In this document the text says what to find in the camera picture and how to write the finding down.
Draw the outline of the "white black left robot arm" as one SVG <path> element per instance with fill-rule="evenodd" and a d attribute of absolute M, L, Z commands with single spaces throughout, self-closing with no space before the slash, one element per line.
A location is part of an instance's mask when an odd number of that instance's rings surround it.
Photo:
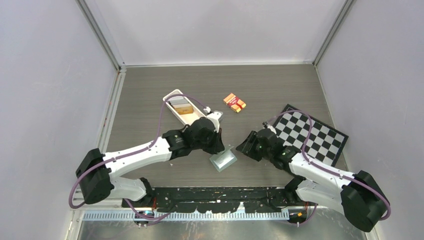
<path fill-rule="evenodd" d="M 73 209 L 81 207 L 73 204 L 74 192 L 79 187 L 83 204 L 93 205 L 115 197 L 148 207 L 154 199 L 149 182 L 145 178 L 124 178 L 125 174 L 188 156 L 195 150 L 216 155 L 224 149 L 220 122 L 212 116 L 201 117 L 182 129 L 169 130 L 151 142 L 128 149 L 106 153 L 99 148 L 91 149 L 75 171 L 77 182 L 68 203 Z"/>

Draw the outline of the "mint green card holder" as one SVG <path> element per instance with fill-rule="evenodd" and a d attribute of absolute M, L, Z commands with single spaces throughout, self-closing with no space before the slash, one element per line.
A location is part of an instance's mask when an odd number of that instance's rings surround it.
<path fill-rule="evenodd" d="M 237 161 L 236 155 L 232 152 L 234 146 L 228 145 L 225 150 L 218 154 L 213 154 L 209 160 L 218 172 L 222 172 Z"/>

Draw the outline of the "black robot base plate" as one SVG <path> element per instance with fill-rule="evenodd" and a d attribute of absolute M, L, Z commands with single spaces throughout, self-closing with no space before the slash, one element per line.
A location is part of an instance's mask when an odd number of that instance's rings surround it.
<path fill-rule="evenodd" d="M 134 208 L 152 208 L 160 213 L 205 214 L 234 213 L 239 207 L 253 213 L 277 213 L 289 206 L 304 209 L 305 203 L 284 188 L 265 187 L 156 187 L 141 202 L 132 202 Z"/>

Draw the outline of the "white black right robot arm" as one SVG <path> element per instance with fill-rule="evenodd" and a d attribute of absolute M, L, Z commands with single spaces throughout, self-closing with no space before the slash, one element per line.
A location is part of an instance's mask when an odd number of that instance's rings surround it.
<path fill-rule="evenodd" d="M 390 203 L 370 173 L 336 169 L 308 157 L 299 148 L 285 145 L 269 128 L 251 131 L 236 150 L 256 161 L 266 159 L 291 174 L 294 178 L 285 186 L 291 205 L 304 201 L 330 208 L 368 233 L 390 213 Z"/>

